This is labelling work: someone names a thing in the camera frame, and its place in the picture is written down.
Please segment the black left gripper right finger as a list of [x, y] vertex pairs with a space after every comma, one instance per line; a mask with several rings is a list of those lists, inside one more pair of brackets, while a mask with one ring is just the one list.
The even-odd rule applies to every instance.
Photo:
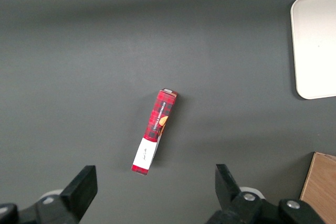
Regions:
[[302, 200], [282, 199], [273, 205], [252, 189], [241, 189], [225, 164], [216, 165], [215, 191], [221, 210], [207, 223], [324, 223]]

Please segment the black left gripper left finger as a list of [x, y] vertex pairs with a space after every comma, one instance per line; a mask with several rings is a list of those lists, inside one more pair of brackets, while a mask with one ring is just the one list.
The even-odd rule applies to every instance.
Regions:
[[87, 165], [60, 193], [43, 196], [26, 209], [1, 204], [1, 223], [79, 223], [97, 192], [96, 167]]

